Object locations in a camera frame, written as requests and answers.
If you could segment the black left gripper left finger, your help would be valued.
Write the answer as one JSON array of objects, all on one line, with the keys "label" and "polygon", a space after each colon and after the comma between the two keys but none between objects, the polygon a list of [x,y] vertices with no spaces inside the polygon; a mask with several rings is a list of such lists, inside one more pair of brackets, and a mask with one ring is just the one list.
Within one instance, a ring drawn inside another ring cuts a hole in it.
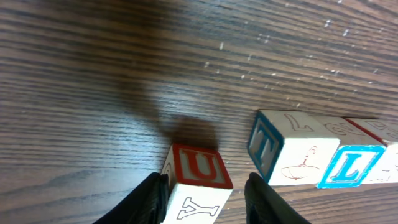
[{"label": "black left gripper left finger", "polygon": [[165,220],[169,177],[153,172],[94,224],[160,224]]}]

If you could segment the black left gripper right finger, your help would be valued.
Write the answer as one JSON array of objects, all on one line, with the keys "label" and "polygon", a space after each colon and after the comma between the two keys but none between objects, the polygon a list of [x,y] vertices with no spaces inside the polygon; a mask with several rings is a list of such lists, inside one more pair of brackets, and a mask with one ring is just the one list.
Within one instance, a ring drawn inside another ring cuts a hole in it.
[{"label": "black left gripper right finger", "polygon": [[245,183],[244,197],[247,224],[310,224],[255,172]]}]

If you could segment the red U block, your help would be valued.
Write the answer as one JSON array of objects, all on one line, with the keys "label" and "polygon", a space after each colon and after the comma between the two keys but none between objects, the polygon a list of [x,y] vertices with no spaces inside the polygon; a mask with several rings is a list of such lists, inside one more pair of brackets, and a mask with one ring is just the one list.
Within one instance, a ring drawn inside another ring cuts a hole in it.
[{"label": "red U block", "polygon": [[214,149],[172,144],[161,173],[169,177],[164,224],[213,224],[233,191]]}]

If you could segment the blue T block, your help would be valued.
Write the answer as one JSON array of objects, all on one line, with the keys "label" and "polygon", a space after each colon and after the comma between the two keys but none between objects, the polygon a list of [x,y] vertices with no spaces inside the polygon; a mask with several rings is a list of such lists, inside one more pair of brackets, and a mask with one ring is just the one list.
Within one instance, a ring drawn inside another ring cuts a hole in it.
[{"label": "blue T block", "polygon": [[302,111],[258,110],[248,154],[272,186],[317,184],[340,140]]}]

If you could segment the blue L block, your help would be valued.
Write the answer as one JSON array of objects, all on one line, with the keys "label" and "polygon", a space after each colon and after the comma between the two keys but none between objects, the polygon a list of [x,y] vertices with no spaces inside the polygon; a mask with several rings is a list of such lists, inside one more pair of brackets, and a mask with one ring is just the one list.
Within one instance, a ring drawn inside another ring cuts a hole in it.
[{"label": "blue L block", "polygon": [[344,118],[316,116],[339,140],[335,154],[317,187],[338,189],[358,187],[386,151],[386,146]]}]

